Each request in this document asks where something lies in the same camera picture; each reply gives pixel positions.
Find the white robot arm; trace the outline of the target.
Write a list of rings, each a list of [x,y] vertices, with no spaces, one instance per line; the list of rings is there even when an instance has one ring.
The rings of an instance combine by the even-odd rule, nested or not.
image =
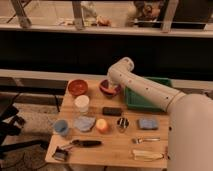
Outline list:
[[[169,115],[167,171],[213,171],[213,100],[135,75],[133,69],[134,62],[124,57],[109,67],[107,76]]]

